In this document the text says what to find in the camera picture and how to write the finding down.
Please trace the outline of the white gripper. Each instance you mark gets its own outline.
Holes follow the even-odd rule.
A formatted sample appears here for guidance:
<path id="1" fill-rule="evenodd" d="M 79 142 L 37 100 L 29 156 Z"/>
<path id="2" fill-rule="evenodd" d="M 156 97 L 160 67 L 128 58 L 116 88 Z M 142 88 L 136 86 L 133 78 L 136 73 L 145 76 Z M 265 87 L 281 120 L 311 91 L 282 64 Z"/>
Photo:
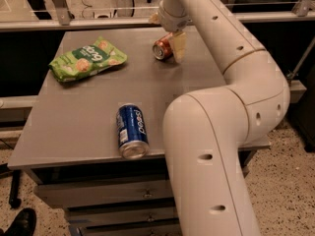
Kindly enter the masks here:
<path id="1" fill-rule="evenodd" d="M 157 13 L 153 13 L 149 17 L 149 23 L 161 25 L 166 31 L 172 32 L 169 44 L 177 63 L 181 63 L 184 59 L 186 47 L 186 33 L 183 30 L 189 21 L 189 17 L 182 6 L 174 7 L 171 4 L 167 7 L 164 0 L 159 3 Z"/>

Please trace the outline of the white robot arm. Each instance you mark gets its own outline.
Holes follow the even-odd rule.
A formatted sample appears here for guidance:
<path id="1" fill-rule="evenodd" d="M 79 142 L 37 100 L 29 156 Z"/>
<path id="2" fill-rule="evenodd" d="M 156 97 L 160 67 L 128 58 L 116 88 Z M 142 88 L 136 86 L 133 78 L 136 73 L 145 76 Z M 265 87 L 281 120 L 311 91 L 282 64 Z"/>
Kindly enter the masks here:
<path id="1" fill-rule="evenodd" d="M 220 0 L 162 0 L 177 33 L 193 23 L 225 83 L 174 99 L 163 118 L 165 159 L 183 236 L 260 236 L 238 149 L 284 118 L 290 92 L 259 40 Z"/>

